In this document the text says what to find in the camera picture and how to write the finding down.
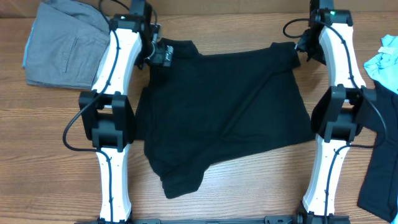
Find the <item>black Sydrogen t-shirt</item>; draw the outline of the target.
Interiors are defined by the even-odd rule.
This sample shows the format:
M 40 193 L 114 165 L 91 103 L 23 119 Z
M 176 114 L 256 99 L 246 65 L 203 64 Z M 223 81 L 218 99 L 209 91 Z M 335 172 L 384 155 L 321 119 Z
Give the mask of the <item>black Sydrogen t-shirt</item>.
M 202 55 L 190 40 L 162 43 L 172 62 L 150 68 L 136 137 L 167 198 L 197 191 L 212 164 L 314 139 L 293 42 L 218 55 Z

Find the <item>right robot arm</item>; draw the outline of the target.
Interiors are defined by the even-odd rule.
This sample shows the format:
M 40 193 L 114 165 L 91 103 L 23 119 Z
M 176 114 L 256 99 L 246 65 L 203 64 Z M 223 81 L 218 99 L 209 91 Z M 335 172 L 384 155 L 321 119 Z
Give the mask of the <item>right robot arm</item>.
M 296 223 L 349 223 L 335 215 L 335 195 L 345 156 L 374 111 L 376 93 L 366 87 L 353 46 L 349 10 L 333 1 L 311 0 L 309 28 L 296 50 L 327 66 L 329 87 L 311 115 L 317 150 Z

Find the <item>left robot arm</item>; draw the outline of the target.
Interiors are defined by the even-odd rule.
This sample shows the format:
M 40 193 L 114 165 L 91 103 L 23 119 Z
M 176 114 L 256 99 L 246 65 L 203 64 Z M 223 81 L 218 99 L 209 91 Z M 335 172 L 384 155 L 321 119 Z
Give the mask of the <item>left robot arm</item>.
M 133 68 L 169 67 L 173 47 L 159 43 L 161 25 L 147 1 L 132 1 L 127 14 L 106 18 L 109 45 L 93 86 L 79 97 L 86 137 L 101 171 L 102 203 L 97 223 L 132 223 L 127 162 L 136 135 L 136 118 L 128 100 Z

